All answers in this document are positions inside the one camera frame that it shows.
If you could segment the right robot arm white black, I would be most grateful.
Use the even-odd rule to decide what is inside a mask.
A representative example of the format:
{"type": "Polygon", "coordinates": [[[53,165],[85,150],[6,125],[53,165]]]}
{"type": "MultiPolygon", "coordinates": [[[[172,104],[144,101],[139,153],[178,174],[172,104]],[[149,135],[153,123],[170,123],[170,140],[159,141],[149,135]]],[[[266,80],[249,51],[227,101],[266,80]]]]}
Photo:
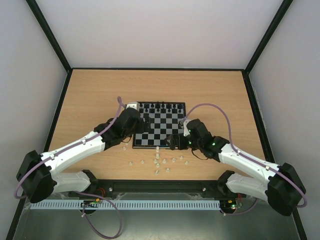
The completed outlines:
{"type": "Polygon", "coordinates": [[[230,139],[212,135],[199,119],[187,119],[183,132],[169,135],[165,143],[171,150],[199,150],[207,159],[244,172],[245,176],[227,170],[218,178],[218,191],[224,196],[252,196],[283,216],[290,216],[306,200],[306,188],[292,165],[278,165],[242,151],[230,139]]]}

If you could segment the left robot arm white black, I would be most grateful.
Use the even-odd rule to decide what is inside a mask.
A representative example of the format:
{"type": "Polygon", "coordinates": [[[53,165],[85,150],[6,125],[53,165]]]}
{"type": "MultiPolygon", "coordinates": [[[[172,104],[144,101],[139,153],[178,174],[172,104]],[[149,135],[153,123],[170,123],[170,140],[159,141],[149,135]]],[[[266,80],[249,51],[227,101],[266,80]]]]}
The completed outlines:
{"type": "Polygon", "coordinates": [[[24,198],[38,203],[51,194],[85,192],[95,184],[88,170],[65,173],[64,170],[93,154],[119,145],[133,134],[142,134],[150,128],[150,117],[134,108],[127,108],[116,117],[96,126],[84,137],[56,150],[27,153],[17,172],[16,179],[23,189],[24,198]]]}

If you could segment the right controller circuit board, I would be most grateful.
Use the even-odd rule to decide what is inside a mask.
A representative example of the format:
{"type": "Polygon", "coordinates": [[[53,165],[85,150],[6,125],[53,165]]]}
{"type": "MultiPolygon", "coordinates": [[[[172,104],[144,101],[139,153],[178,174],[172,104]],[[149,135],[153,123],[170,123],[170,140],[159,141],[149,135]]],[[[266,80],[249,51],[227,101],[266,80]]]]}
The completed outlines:
{"type": "Polygon", "coordinates": [[[220,200],[219,206],[223,211],[233,211],[242,208],[244,201],[240,198],[220,200]]]}

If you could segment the black and silver chessboard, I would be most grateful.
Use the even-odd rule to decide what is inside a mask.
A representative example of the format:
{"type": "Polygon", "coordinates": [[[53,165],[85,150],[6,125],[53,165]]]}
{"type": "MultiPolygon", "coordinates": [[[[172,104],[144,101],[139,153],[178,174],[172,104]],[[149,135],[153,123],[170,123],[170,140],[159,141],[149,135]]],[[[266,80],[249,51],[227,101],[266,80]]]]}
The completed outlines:
{"type": "Polygon", "coordinates": [[[159,101],[140,101],[143,104],[143,113],[150,116],[150,129],[148,132],[137,133],[133,135],[132,147],[134,149],[155,149],[156,147],[167,149],[165,138],[172,134],[183,133],[180,121],[186,116],[186,104],[184,102],[166,102],[165,108],[162,108],[162,102],[159,101]],[[160,103],[160,112],[157,112],[156,104],[160,103]],[[148,112],[145,112],[144,105],[149,104],[148,112]],[[167,104],[171,104],[171,109],[177,109],[177,113],[168,113],[167,104]],[[182,112],[179,113],[178,104],[182,105],[182,112]],[[162,109],[166,109],[166,113],[161,113],[162,109]]]}

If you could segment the black aluminium frame rail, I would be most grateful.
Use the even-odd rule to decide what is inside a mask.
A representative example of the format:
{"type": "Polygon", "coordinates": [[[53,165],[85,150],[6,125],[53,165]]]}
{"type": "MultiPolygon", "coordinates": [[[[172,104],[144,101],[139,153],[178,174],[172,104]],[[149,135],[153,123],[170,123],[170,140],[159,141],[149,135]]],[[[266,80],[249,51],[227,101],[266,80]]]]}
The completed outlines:
{"type": "Polygon", "coordinates": [[[186,193],[202,194],[205,198],[234,198],[236,194],[267,200],[267,188],[252,178],[243,178],[243,185],[227,186],[227,177],[218,180],[106,180],[85,175],[76,177],[41,180],[35,185],[27,182],[22,188],[30,202],[38,203],[55,193],[68,192],[70,196],[96,194],[111,198],[120,193],[186,193]]]}

